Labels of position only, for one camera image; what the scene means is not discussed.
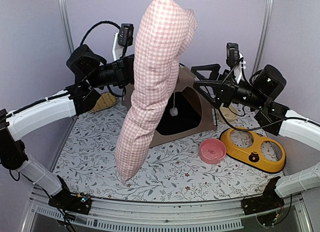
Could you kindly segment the beige fabric pet tent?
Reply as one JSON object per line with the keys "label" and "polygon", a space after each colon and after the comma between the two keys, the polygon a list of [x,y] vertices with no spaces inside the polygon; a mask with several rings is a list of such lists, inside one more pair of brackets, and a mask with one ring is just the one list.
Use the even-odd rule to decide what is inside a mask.
{"label": "beige fabric pet tent", "polygon": [[[217,130],[211,104],[193,88],[195,78],[188,67],[179,66],[175,90],[154,132],[150,148],[196,133]],[[175,117],[170,115],[172,107],[178,110]]]}

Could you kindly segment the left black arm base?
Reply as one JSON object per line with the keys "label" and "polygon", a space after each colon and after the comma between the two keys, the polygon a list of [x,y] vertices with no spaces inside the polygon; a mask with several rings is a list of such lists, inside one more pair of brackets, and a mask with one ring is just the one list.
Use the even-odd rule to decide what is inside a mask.
{"label": "left black arm base", "polygon": [[57,177],[61,182],[61,191],[56,195],[50,195],[48,204],[59,209],[64,215],[68,211],[88,215],[92,206],[91,198],[82,203],[77,198],[78,193],[71,192],[65,181],[60,176]]}

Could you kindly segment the pink pet bowl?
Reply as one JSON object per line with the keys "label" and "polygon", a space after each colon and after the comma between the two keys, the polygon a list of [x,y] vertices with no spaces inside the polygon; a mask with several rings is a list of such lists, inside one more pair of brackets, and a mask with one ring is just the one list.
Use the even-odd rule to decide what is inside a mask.
{"label": "pink pet bowl", "polygon": [[226,156],[227,149],[219,139],[206,139],[199,146],[199,157],[206,164],[219,164]]}

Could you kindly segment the pink checkered cushion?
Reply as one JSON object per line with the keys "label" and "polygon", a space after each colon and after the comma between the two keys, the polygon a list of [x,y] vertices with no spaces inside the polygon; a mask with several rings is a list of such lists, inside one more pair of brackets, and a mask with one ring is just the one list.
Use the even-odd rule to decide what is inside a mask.
{"label": "pink checkered cushion", "polygon": [[191,9],[173,0],[153,0],[145,11],[134,46],[134,90],[115,148],[122,183],[146,160],[156,127],[177,83],[180,60],[197,29]]}

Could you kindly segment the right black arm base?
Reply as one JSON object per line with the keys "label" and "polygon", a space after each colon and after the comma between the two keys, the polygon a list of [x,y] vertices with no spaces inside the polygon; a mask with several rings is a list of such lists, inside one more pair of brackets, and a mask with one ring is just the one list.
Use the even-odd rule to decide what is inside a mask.
{"label": "right black arm base", "polygon": [[276,183],[280,178],[280,176],[272,178],[267,183],[262,195],[246,196],[240,203],[245,215],[279,209],[279,212],[273,211],[271,214],[258,216],[258,222],[266,227],[273,226],[278,222],[283,211],[283,206],[285,205],[284,199],[280,198],[275,192]]}

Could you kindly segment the yellow double bowl stand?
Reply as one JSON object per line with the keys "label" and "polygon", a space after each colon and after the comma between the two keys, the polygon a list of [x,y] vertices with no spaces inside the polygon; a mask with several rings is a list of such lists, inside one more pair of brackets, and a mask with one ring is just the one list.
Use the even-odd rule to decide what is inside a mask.
{"label": "yellow double bowl stand", "polygon": [[[248,147],[240,147],[232,142],[231,134],[233,132],[234,129],[232,128],[226,129],[219,137],[219,140],[225,145],[226,154],[229,157],[269,174],[276,174],[284,169],[286,153],[280,143],[258,133],[249,132],[250,138],[253,139],[252,144]],[[263,155],[262,148],[266,145],[275,145],[279,148],[281,155],[280,160],[272,161]]]}

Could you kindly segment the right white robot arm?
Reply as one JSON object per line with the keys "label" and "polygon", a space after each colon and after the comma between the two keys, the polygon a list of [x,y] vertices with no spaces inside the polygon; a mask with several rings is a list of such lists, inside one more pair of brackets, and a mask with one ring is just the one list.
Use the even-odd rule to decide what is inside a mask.
{"label": "right white robot arm", "polygon": [[[298,114],[289,107],[275,102],[286,85],[286,80],[272,65],[266,65],[245,80],[244,67],[235,65],[230,71],[219,73],[218,64],[192,67],[191,72],[198,78],[193,88],[217,110],[231,103],[248,106],[257,111],[255,120],[258,129],[274,136],[299,141],[313,149],[320,148],[320,125]],[[235,160],[268,173],[278,173],[284,168],[286,156],[281,152],[277,162],[269,161],[262,154],[262,144],[272,142],[256,134],[256,128],[244,129],[230,125],[220,140],[226,147],[227,155]]]}

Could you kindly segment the cream cat bowl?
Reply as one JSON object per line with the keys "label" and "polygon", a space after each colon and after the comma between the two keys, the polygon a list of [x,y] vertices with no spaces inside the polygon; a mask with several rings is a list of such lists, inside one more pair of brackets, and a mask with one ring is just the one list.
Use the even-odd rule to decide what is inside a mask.
{"label": "cream cat bowl", "polygon": [[220,106],[220,110],[224,116],[224,118],[229,122],[233,123],[237,121],[238,118],[238,111],[233,105],[230,105],[228,108],[224,107],[223,105]]}

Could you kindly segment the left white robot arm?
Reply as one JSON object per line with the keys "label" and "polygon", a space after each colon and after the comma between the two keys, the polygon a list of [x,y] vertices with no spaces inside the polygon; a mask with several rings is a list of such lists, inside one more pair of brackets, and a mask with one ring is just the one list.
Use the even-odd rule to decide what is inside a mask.
{"label": "left white robot arm", "polygon": [[64,209],[74,205],[74,197],[61,178],[27,156],[22,138],[55,121],[78,116],[94,108],[100,93],[97,88],[117,86],[125,89],[134,82],[134,55],[122,51],[111,63],[95,54],[88,45],[76,48],[66,62],[76,82],[56,94],[25,107],[0,112],[0,163],[8,170],[27,177],[40,186]]}

